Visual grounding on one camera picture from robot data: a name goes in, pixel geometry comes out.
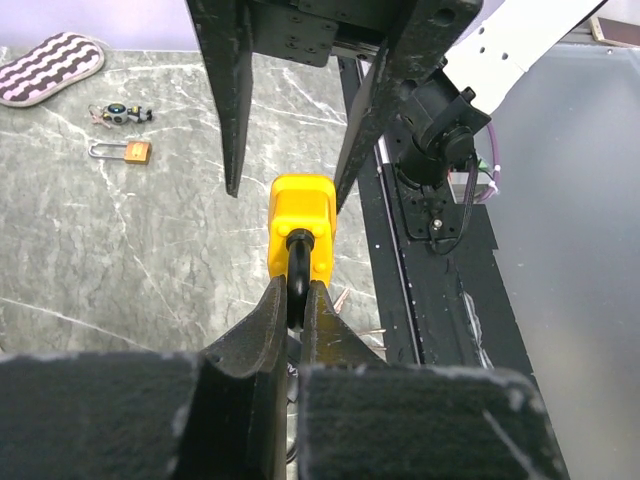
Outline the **small brass long-shackle padlock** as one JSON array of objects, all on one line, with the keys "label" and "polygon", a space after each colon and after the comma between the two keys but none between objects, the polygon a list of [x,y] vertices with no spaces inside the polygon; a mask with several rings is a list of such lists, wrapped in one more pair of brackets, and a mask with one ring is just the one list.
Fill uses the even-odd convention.
[{"label": "small brass long-shackle padlock", "polygon": [[132,165],[147,165],[150,161],[152,145],[145,141],[124,143],[98,142],[89,146],[88,155],[98,160],[122,160]]}]

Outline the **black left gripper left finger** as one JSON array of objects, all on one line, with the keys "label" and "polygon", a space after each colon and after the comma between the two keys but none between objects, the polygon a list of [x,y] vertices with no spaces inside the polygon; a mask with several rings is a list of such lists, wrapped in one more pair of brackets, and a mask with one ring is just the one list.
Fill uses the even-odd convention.
[{"label": "black left gripper left finger", "polygon": [[204,350],[1,358],[5,479],[282,479],[286,281]]}]

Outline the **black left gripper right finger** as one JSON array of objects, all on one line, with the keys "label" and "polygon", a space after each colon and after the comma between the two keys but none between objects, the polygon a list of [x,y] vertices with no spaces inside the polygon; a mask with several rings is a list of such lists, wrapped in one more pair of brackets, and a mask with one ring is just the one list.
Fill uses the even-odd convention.
[{"label": "black left gripper right finger", "polygon": [[299,370],[302,479],[564,479],[541,395],[522,374],[388,365],[309,288]]}]

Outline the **yellow padlock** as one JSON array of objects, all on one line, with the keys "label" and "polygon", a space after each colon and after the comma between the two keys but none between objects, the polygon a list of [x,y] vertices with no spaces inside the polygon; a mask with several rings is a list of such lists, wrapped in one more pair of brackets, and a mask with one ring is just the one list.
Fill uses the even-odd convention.
[{"label": "yellow padlock", "polygon": [[336,231],[336,190],[330,178],[286,174],[273,181],[267,267],[272,278],[286,277],[287,325],[295,332],[304,328],[311,284],[330,284]]}]

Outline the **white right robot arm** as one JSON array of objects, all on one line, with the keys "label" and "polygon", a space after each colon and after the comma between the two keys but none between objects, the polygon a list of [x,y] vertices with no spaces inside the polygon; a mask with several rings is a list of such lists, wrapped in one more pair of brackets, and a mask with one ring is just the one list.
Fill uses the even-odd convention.
[{"label": "white right robot arm", "polygon": [[519,79],[600,8],[597,1],[191,1],[187,8],[220,122],[225,188],[239,192],[253,90],[252,57],[324,67],[370,62],[335,172],[344,202],[388,124],[429,86],[492,114]]}]

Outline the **cartoon figure keychain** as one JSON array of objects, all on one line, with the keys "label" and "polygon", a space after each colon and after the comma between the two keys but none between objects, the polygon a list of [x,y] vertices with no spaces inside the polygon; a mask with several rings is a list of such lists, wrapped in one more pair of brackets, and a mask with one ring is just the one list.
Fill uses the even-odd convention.
[{"label": "cartoon figure keychain", "polygon": [[151,108],[140,105],[126,106],[123,103],[110,103],[103,107],[89,105],[88,112],[94,124],[102,125],[107,129],[113,126],[122,126],[127,123],[143,124],[153,120],[154,113]]}]

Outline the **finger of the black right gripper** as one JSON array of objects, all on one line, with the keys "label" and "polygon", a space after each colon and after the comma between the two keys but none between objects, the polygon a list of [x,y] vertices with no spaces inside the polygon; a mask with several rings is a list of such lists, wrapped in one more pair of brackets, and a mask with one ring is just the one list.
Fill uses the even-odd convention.
[{"label": "finger of the black right gripper", "polygon": [[218,114],[226,192],[237,197],[253,90],[249,3],[192,0],[187,6]]},{"label": "finger of the black right gripper", "polygon": [[401,5],[351,104],[334,176],[338,210],[401,106],[428,80],[483,7],[475,0],[403,1]]}]

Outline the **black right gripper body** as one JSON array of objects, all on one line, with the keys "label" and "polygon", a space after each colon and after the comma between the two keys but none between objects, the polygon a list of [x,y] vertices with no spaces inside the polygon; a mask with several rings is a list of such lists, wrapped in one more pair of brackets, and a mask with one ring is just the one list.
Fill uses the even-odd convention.
[{"label": "black right gripper body", "polygon": [[306,65],[371,61],[413,1],[250,1],[250,51]]}]

